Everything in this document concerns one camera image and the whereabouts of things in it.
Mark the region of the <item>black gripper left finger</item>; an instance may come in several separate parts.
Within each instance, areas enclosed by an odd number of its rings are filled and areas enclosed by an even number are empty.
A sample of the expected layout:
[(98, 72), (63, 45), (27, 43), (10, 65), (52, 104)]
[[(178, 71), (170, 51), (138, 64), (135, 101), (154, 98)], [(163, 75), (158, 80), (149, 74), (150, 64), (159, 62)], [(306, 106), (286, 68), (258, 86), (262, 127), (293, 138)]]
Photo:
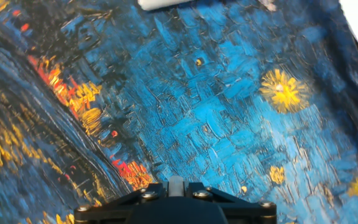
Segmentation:
[(163, 184), (150, 184), (100, 206), (81, 205), (74, 210), (74, 224), (125, 223), (136, 206), (165, 196)]

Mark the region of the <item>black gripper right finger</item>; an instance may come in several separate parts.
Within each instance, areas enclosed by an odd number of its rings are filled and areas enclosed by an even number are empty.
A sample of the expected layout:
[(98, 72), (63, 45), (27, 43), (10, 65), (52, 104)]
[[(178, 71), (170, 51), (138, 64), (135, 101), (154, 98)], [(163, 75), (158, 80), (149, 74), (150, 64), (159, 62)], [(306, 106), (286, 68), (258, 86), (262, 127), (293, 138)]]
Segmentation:
[(277, 224), (277, 206), (271, 201), (247, 202), (201, 182), (190, 182), (186, 196), (217, 205), (229, 224)]

